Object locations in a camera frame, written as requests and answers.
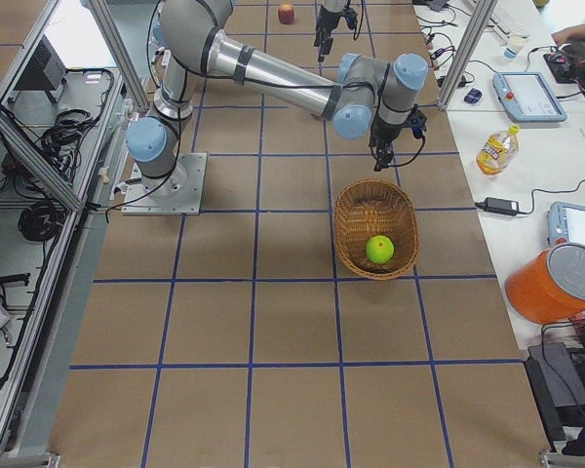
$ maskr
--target orange container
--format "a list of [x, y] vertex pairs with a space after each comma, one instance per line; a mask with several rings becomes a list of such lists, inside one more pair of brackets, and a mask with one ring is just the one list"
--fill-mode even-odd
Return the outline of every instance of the orange container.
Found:
[[542, 252], [505, 282], [511, 305], [536, 324], [585, 310], [585, 246], [564, 243]]

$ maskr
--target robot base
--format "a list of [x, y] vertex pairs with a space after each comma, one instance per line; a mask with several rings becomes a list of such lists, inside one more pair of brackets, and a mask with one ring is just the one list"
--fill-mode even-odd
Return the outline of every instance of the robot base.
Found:
[[[181, 164], [188, 174], [188, 180], [173, 198], [156, 200], [145, 197], [142, 184], [129, 185], [126, 192], [126, 203], [130, 203], [121, 210], [124, 215], [198, 215], [202, 203], [204, 175], [206, 173], [206, 153], [180, 154], [177, 163]], [[135, 164], [131, 173], [132, 178], [140, 177], [140, 170]]]

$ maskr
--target green ball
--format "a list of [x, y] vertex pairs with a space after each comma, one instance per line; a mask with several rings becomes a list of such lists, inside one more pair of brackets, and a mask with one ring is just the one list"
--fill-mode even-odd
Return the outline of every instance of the green ball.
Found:
[[377, 265], [387, 263], [394, 255], [394, 244], [389, 237], [372, 236], [367, 240], [367, 258]]

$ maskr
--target gray lid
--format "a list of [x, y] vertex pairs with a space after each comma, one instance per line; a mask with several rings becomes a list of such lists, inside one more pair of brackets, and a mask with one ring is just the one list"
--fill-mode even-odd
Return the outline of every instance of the gray lid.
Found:
[[566, 293], [585, 299], [585, 246], [559, 244], [548, 252], [548, 271]]

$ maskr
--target brown basket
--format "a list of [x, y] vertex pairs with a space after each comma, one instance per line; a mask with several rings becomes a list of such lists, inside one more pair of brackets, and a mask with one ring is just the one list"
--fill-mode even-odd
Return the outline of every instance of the brown basket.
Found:
[[[353, 273], [372, 280], [393, 280], [418, 257], [418, 228], [408, 194], [394, 183], [365, 178], [344, 188], [335, 201], [335, 244], [340, 260]], [[367, 240], [388, 236], [394, 255], [378, 265], [367, 259]]]

